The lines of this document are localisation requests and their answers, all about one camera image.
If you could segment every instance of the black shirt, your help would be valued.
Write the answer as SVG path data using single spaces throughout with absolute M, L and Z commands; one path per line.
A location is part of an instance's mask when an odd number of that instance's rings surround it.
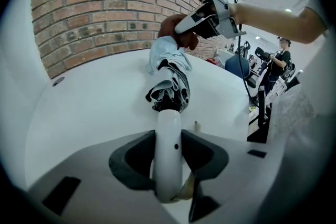
M 284 69 L 282 69 L 276 63 L 272 62 L 270 64 L 269 70 L 270 70 L 271 74 L 281 76 L 284 73 L 285 69 L 288 67 L 289 63 L 290 63 L 290 52 L 287 51 L 287 50 L 279 52 L 275 56 L 275 58 L 278 59 L 279 61 L 284 61 L 286 63 L 286 66 L 285 66 Z

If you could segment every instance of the brick wall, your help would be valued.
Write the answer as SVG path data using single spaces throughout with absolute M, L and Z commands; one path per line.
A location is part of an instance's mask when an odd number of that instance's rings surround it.
M 111 54 L 150 48 L 160 23 L 198 0 L 31 0 L 36 44 L 51 78 Z M 187 53 L 207 59 L 231 41 L 199 39 Z

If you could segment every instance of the gray sleeve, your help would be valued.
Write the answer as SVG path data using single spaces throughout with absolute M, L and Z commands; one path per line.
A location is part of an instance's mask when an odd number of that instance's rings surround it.
M 308 0 L 306 7 L 315 11 L 320 16 L 327 28 L 331 26 L 320 0 Z

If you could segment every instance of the light blue cloth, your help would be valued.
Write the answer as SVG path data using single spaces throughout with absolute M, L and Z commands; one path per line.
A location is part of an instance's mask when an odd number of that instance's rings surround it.
M 168 61 L 168 66 L 158 70 L 163 60 Z M 190 97 L 186 75 L 187 71 L 192 71 L 184 49 L 177 49 L 176 41 L 171 36 L 160 37 L 152 45 L 146 68 L 148 73 L 152 75 L 149 85 L 149 92 L 152 90 L 151 100 L 158 103 L 165 95 L 173 100 L 177 94 L 180 101 L 180 112 L 182 112 L 188 106 Z

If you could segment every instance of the blue chair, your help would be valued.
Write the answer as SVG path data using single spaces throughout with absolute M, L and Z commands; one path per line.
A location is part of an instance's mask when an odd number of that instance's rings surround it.
M 252 88 L 255 88 L 256 87 L 256 81 L 251 78 L 250 76 L 250 63 L 249 61 L 240 56 L 240 60 L 241 60 L 241 66 L 243 68 L 243 74 L 244 74 L 244 77 L 247 81 L 247 84 L 252 87 Z M 225 62 L 225 70 L 226 71 L 229 71 L 230 73 L 232 74 L 235 74 L 237 77 L 240 77 L 242 78 L 242 72 L 240 70 L 240 65 L 239 65 L 239 55 L 233 55 L 230 59 L 228 59 L 226 62 Z

